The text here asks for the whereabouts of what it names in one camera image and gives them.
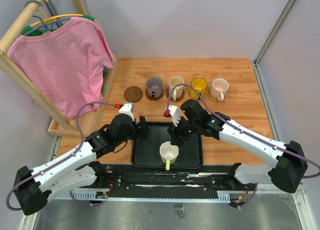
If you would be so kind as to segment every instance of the wooden tabletop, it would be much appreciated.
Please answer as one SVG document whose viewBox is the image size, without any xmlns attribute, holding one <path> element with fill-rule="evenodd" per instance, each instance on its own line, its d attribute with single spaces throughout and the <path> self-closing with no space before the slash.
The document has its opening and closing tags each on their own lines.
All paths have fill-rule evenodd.
<svg viewBox="0 0 320 230">
<path fill-rule="evenodd" d="M 137 86 L 144 91 L 148 78 L 157 76 L 163 81 L 163 87 L 169 86 L 169 79 L 175 76 L 183 78 L 190 84 L 194 78 L 204 78 L 208 86 L 216 78 L 224 78 L 229 82 L 229 91 L 225 100 L 215 103 L 207 97 L 205 101 L 215 111 L 223 113 L 244 127 L 273 138 L 267 114 L 257 85 L 251 61 L 248 58 L 121 58 L 112 82 L 109 103 L 121 103 L 126 100 L 124 92 L 128 87 Z M 179 106 L 188 100 L 185 94 L 183 100 L 171 102 Z M 145 116 L 147 122 L 169 122 L 171 119 L 164 117 L 167 97 L 152 101 L 144 95 L 135 103 L 134 116 Z M 101 121 L 101 126 L 109 124 L 118 114 L 118 109 L 106 106 Z M 58 155 L 62 155 L 77 144 L 79 138 L 62 137 Z M 250 152 L 231 143 L 218 141 L 210 137 L 202 137 L 204 164 L 261 164 L 263 161 Z M 99 158 L 101 163 L 130 164 L 132 141 L 129 140 L 126 148 L 118 153 L 110 153 Z"/>
</svg>

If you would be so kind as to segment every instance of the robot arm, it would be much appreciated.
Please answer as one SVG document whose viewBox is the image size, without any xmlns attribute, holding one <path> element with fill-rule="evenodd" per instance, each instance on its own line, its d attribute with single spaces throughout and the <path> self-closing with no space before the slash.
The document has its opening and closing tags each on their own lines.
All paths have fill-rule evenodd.
<svg viewBox="0 0 320 230">
<path fill-rule="evenodd" d="M 304 160 L 277 148 L 286 149 L 304 157 L 304 152 L 299 143 L 291 141 L 286 144 L 264 137 L 241 126 L 230 117 L 216 112 L 217 115 L 224 119 L 222 121 L 218 117 L 208 114 L 193 99 L 183 103 L 181 110 L 188 120 L 181 116 L 176 106 L 169 106 L 168 111 L 165 112 L 166 117 L 172 117 L 173 123 L 167 130 L 171 136 L 172 145 L 183 146 L 188 142 L 192 134 L 201 134 L 235 144 L 263 159 L 270 166 L 271 170 L 267 174 L 271 177 L 272 183 L 279 189 L 287 193 L 294 193 L 297 190 L 308 164 Z M 271 143 L 272 146 L 259 141 L 258 138 Z"/>
<path fill-rule="evenodd" d="M 92 132 L 76 153 L 79 145 L 44 165 L 33 169 L 26 166 L 20 168 L 16 173 L 14 185 L 35 176 L 14 191 L 23 213 L 34 214 L 56 196 L 75 188 L 102 186 L 107 180 L 106 171 L 94 160 L 113 152 L 128 139 L 145 139 L 150 132 L 144 116 L 140 116 L 140 122 L 136 124 L 133 107 L 133 103 L 125 103 L 110 125 Z"/>
</svg>

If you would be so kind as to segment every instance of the grey mug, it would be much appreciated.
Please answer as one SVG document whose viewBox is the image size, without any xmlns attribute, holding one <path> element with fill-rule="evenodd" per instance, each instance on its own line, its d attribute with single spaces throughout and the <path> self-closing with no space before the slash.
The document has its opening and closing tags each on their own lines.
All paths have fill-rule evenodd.
<svg viewBox="0 0 320 230">
<path fill-rule="evenodd" d="M 163 83 L 160 77 L 152 76 L 146 81 L 148 95 L 152 98 L 158 98 L 163 92 Z"/>
</svg>

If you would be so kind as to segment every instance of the mug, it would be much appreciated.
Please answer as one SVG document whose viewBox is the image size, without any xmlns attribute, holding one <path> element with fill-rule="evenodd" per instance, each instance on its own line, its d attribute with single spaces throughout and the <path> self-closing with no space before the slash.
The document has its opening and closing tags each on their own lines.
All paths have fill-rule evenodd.
<svg viewBox="0 0 320 230">
<path fill-rule="evenodd" d="M 207 82 L 202 78 L 195 78 L 191 81 L 191 86 L 202 96 L 205 96 L 207 90 Z M 190 89 L 190 97 L 193 99 L 200 99 L 198 94 Z"/>
<path fill-rule="evenodd" d="M 184 84 L 184 83 L 185 82 L 181 77 L 178 77 L 178 76 L 172 77 L 169 80 L 169 94 L 171 93 L 175 85 Z M 183 92 L 184 92 L 184 86 L 177 86 L 171 95 L 171 98 L 173 99 L 173 101 L 176 101 L 178 98 L 180 98 Z"/>
<path fill-rule="evenodd" d="M 148 95 L 152 98 L 158 98 L 163 92 L 162 80 L 160 77 L 152 76 L 146 81 Z"/>
<path fill-rule="evenodd" d="M 160 146 L 160 156 L 162 162 L 165 163 L 165 170 L 170 170 L 170 164 L 174 164 L 179 155 L 179 148 L 177 145 L 171 145 L 169 141 L 166 141 Z"/>
<path fill-rule="evenodd" d="M 229 89 L 229 83 L 223 78 L 213 80 L 210 96 L 214 102 L 222 102 L 225 100 L 225 95 Z"/>
</svg>

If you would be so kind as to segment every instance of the mug handle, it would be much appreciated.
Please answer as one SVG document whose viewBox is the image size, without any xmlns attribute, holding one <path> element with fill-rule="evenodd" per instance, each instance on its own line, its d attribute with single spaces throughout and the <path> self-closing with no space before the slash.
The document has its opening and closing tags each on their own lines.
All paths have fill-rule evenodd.
<svg viewBox="0 0 320 230">
<path fill-rule="evenodd" d="M 173 101 L 177 101 L 177 90 L 173 91 Z"/>
<path fill-rule="evenodd" d="M 165 170 L 169 171 L 170 170 L 170 160 L 167 160 L 165 162 Z"/>
<path fill-rule="evenodd" d="M 222 102 L 223 100 L 225 100 L 225 95 L 224 95 L 223 92 L 220 92 L 220 98 L 218 98 L 218 100 L 219 100 L 220 102 Z"/>
</svg>

